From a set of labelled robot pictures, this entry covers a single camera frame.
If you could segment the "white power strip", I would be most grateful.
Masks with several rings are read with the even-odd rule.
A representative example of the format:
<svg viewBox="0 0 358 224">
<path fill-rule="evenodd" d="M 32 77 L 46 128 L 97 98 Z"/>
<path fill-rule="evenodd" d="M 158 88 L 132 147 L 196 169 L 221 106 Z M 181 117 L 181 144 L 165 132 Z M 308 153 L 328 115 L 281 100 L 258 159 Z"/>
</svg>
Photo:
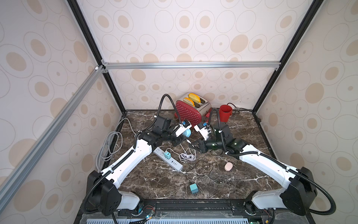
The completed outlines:
<svg viewBox="0 0 358 224">
<path fill-rule="evenodd" d="M 160 147 L 157 147 L 154 150 L 154 153 L 160 158 L 162 159 L 164 162 L 166 162 L 169 166 L 171 166 L 173 169 L 175 169 L 176 171 L 181 171 L 183 168 L 183 165 L 180 164 L 177 160 L 175 160 L 174 158 L 170 158 L 167 159 L 164 157 L 164 152 Z"/>
</svg>

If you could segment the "blue earbud case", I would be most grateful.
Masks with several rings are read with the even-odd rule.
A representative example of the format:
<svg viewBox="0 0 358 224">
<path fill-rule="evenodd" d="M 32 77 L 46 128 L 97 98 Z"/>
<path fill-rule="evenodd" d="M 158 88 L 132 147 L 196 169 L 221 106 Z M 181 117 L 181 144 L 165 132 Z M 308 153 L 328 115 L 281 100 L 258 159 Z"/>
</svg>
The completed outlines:
<svg viewBox="0 0 358 224">
<path fill-rule="evenodd" d="M 191 130 L 190 129 L 187 129 L 185 130 L 182 135 L 185 136 L 186 138 L 189 138 L 191 136 Z"/>
</svg>

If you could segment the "teal charger with white cable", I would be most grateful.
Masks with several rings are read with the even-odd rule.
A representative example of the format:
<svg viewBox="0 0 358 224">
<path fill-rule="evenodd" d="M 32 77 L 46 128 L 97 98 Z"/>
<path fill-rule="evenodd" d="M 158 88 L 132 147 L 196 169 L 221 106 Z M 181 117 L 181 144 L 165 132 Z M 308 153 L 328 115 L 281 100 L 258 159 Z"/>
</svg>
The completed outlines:
<svg viewBox="0 0 358 224">
<path fill-rule="evenodd" d="M 172 155 L 177 155 L 178 157 L 180 156 L 177 152 L 175 152 L 171 148 L 167 148 L 164 152 L 164 157 L 170 159 L 172 158 Z"/>
</svg>

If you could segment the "teal charger with black cable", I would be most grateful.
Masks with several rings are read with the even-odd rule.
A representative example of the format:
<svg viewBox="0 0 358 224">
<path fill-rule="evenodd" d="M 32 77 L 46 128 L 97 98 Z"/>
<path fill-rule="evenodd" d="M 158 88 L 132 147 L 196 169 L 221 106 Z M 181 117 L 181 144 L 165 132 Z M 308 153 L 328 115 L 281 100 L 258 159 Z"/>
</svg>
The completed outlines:
<svg viewBox="0 0 358 224">
<path fill-rule="evenodd" d="M 217 183 L 217 184 L 222 184 L 223 183 L 222 181 L 214 179 L 214 178 L 211 177 L 211 173 L 212 173 L 212 171 L 214 169 L 214 165 L 212 163 L 209 163 L 208 161 L 205 161 L 205 160 L 198 160 L 189 170 L 187 170 L 185 172 L 185 177 L 189 181 L 189 189 L 190 189 L 190 191 L 191 191 L 191 193 L 193 195 L 195 195 L 195 194 L 197 194 L 199 192 L 199 187 L 194 181 L 192 181 L 192 180 L 190 180 L 188 178 L 187 174 L 188 174 L 189 171 L 194 170 L 200 162 L 206 163 L 207 165 L 211 166 L 211 169 L 210 169 L 209 173 L 207 174 L 207 178 L 209 178 L 211 181 L 213 181 L 214 183 Z"/>
</svg>

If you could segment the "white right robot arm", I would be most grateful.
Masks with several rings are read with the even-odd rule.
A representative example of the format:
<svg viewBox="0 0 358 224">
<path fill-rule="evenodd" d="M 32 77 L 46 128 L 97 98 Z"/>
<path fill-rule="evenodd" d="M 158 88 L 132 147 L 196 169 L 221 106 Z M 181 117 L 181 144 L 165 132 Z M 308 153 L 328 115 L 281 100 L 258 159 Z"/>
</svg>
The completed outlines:
<svg viewBox="0 0 358 224">
<path fill-rule="evenodd" d="M 256 167 L 280 184 L 279 189 L 252 191 L 243 204 L 247 214 L 254 215 L 264 209 L 287 209 L 299 216 L 305 216 L 308 212 L 325 216 L 336 211 L 337 206 L 333 197 L 314 182 L 309 169 L 298 169 L 284 164 L 245 140 L 234 138 L 226 123 L 222 122 L 217 126 L 199 123 L 194 129 L 201 134 L 202 139 L 191 143 L 190 148 L 200 153 L 222 149 L 226 155 Z M 330 203 L 330 208 L 326 211 L 310 208 L 319 191 Z"/>
</svg>

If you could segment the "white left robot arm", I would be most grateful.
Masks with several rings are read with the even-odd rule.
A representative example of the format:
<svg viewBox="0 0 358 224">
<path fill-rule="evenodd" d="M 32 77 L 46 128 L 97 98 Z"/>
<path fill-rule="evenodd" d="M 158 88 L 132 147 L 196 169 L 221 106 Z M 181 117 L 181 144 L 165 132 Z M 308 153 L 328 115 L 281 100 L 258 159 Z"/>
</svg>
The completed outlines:
<svg viewBox="0 0 358 224">
<path fill-rule="evenodd" d="M 171 119 L 156 116 L 150 127 L 136 134 L 133 146 L 119 159 L 102 171 L 89 174 L 81 204 L 84 214 L 100 212 L 109 216 L 118 210 L 130 210 L 136 215 L 142 213 L 143 200 L 133 192 L 120 191 L 119 187 L 128 174 L 163 142 L 177 146 L 191 135 L 192 125 L 187 119 L 178 125 L 171 122 Z"/>
</svg>

